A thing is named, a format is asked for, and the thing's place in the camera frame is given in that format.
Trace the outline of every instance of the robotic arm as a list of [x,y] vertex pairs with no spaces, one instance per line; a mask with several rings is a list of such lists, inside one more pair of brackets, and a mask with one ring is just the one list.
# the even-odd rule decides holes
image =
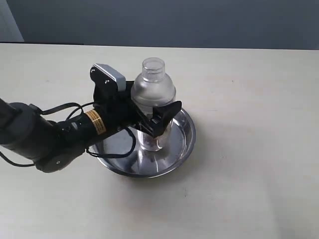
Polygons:
[[[147,118],[131,100],[133,81],[104,64],[94,64],[90,76],[95,83],[94,101],[88,104],[66,103],[42,111],[34,105],[6,103],[0,99],[0,145],[33,161],[33,164],[16,164],[0,156],[14,166],[36,166],[45,172],[55,172],[66,167],[85,151],[94,157],[121,158],[131,154],[136,139],[128,127],[133,127],[152,137],[164,133],[169,122],[181,110],[177,101],[164,107],[153,108],[153,117]],[[84,112],[83,107],[93,105]],[[54,122],[41,115],[77,107],[65,120]],[[81,114],[71,118],[77,111]],[[133,139],[132,148],[126,154],[97,154],[89,147],[121,130],[126,130]]]

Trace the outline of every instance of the yellow sticker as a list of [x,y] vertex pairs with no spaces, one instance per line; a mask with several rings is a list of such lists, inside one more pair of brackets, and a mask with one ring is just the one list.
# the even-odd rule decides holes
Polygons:
[[98,134],[102,134],[102,133],[106,132],[106,128],[105,128],[105,125],[103,123],[103,120],[101,119],[100,115],[95,110],[90,110],[88,112],[85,112],[85,114],[92,121],[92,123],[96,129],[96,132]]

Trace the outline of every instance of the white table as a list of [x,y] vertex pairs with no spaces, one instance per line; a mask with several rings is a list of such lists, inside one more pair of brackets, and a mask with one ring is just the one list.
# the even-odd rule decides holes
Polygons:
[[194,119],[191,157],[156,179],[87,154],[52,174],[0,161],[0,238],[318,238],[318,51],[0,44],[0,97],[86,103],[93,63],[133,80],[150,56]]

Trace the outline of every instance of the plastic lid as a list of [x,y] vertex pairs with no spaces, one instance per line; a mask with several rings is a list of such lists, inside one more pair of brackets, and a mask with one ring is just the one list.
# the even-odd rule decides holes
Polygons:
[[155,57],[145,59],[142,73],[131,89],[132,99],[143,106],[164,106],[174,100],[175,94],[175,86],[165,73],[164,61]]

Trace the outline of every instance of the transparent container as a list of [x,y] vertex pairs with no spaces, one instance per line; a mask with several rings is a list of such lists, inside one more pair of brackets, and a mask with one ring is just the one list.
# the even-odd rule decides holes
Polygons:
[[[142,63],[142,73],[137,76],[131,89],[132,100],[149,118],[153,107],[165,106],[175,101],[176,89],[173,81],[165,73],[165,63],[159,58],[147,58]],[[138,141],[142,149],[159,151],[167,145],[172,122],[164,134],[153,138],[138,131]]]

